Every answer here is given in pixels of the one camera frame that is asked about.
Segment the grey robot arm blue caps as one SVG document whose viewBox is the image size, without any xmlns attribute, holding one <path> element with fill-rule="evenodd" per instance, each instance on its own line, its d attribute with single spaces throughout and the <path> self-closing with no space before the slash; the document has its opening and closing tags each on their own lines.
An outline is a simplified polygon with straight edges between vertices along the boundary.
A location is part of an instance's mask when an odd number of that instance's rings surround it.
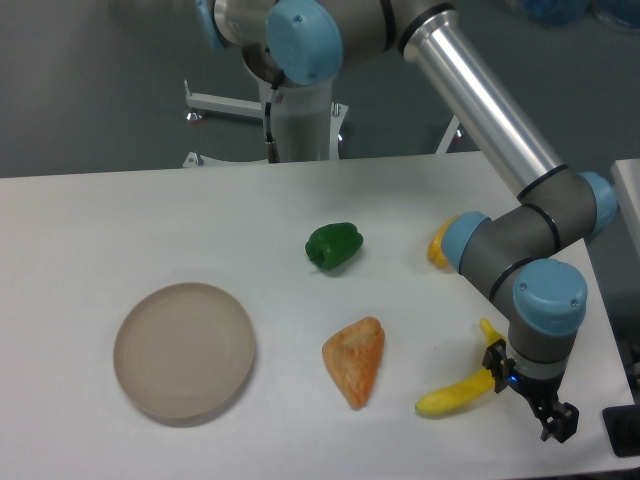
<svg viewBox="0 0 640 480">
<path fill-rule="evenodd" d="M 617 211 L 612 186 L 575 174 L 530 124 L 483 63 L 448 1 L 199 1 L 208 44 L 237 46 L 261 84 L 267 158 L 326 160 L 330 90 L 344 69 L 391 49 L 417 65 L 516 195 L 498 219 L 478 212 L 453 221 L 446 260 L 508 320 L 487 348 L 497 390 L 525 398 L 542 438 L 568 440 L 578 409 L 558 398 L 586 315 L 588 287 L 556 254 L 599 232 Z"/>
</svg>

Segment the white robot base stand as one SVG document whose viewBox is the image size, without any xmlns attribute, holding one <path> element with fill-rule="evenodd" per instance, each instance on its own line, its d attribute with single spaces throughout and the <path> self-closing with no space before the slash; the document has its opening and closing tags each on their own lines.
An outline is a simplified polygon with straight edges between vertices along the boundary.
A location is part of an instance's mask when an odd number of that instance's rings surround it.
<svg viewBox="0 0 640 480">
<path fill-rule="evenodd" d="M 260 122 L 265 157 L 258 164 L 340 158 L 341 129 L 349 107 L 331 100 L 330 83 L 274 90 L 260 80 L 258 86 L 260 100 L 255 102 L 196 93 L 185 83 L 185 120 L 193 124 L 212 114 Z"/>
</svg>

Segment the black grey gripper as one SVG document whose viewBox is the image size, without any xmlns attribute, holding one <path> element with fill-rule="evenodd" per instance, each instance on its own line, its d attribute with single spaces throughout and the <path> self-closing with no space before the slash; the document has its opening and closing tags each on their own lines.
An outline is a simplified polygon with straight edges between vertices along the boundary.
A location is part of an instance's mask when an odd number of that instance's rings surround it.
<svg viewBox="0 0 640 480">
<path fill-rule="evenodd" d="M 542 425 L 541 440 L 553 438 L 559 443 L 577 432 L 579 421 L 577 407 L 557 402 L 567 363 L 567 359 L 553 363 L 534 362 L 513 350 L 504 339 L 491 343 L 482 360 L 483 368 L 493 379 L 494 392 L 511 388 L 524 397 Z"/>
</svg>

